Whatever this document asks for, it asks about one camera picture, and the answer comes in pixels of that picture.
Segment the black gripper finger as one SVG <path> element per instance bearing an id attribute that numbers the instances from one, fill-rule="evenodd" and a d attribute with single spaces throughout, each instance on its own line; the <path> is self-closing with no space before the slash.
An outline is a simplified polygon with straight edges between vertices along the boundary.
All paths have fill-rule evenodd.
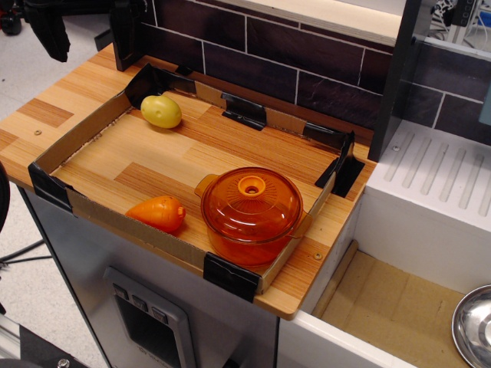
<path id="1" fill-rule="evenodd" d="M 62 1 L 24 1 L 24 15 L 48 55 L 66 62 L 71 44 L 59 9 L 61 4 Z"/>

